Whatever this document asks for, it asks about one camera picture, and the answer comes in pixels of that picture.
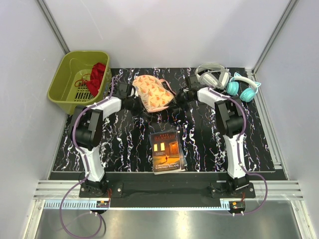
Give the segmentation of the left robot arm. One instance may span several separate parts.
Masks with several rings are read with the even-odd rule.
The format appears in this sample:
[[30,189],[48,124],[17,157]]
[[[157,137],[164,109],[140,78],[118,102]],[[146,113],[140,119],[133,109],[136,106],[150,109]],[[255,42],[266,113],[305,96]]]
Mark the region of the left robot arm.
[[103,100],[88,106],[77,106],[69,127],[69,137],[79,152],[84,165],[84,178],[79,181],[81,191],[96,197],[111,193],[99,154],[103,136],[103,122],[121,110],[140,113],[144,110],[137,88],[132,84],[120,83],[111,87],[110,94]]

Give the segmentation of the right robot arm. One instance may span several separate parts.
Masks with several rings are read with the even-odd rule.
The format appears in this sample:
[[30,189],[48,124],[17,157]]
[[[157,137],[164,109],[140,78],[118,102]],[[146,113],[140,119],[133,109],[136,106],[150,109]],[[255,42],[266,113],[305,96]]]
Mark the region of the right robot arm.
[[228,179],[222,189],[229,196],[238,197],[249,186],[243,147],[247,121],[241,100],[200,84],[195,75],[186,77],[185,81],[186,88],[175,96],[176,102],[181,105],[198,101],[215,109],[216,127],[225,140],[228,158]]

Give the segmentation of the pink patterned mesh laundry bag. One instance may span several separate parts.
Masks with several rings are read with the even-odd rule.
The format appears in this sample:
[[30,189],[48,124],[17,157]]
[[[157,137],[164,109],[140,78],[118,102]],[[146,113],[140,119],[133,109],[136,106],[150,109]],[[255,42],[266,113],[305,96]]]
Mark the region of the pink patterned mesh laundry bag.
[[176,95],[165,79],[159,79],[151,75],[136,77],[133,80],[133,86],[148,113],[167,109]]

